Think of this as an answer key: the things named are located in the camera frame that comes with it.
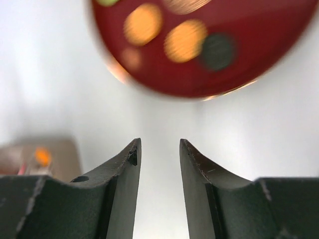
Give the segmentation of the tan square tin box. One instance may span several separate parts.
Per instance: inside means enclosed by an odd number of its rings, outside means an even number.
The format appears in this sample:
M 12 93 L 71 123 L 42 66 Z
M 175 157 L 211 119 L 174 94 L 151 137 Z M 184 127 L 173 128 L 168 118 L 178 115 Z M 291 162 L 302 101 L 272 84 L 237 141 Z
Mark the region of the tan square tin box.
M 46 174 L 69 182 L 82 174 L 78 151 L 70 139 L 31 140 L 0 147 L 1 175 Z

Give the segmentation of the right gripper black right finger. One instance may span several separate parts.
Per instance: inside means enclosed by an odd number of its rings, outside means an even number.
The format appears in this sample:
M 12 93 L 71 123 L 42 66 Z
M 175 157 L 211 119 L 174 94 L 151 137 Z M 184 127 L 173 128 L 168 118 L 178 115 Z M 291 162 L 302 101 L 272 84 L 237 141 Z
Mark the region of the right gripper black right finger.
M 189 236 L 192 239 L 316 239 L 317 178 L 249 181 L 201 154 L 179 146 Z

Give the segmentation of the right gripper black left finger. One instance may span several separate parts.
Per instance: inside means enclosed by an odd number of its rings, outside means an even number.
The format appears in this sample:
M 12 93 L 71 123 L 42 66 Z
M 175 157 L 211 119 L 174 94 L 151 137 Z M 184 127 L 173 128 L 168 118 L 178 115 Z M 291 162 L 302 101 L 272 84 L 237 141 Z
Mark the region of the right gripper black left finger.
M 133 139 L 93 170 L 62 182 L 47 175 L 0 178 L 3 239 L 130 239 L 142 144 Z

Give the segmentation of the round red lacquer tray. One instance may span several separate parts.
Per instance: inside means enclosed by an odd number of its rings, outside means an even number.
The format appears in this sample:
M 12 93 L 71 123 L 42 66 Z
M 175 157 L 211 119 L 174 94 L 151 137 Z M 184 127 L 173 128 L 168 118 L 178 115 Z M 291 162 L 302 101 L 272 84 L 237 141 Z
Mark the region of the round red lacquer tray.
M 309 25 L 316 0 L 93 0 L 118 78 L 183 98 L 223 95 L 275 65 Z

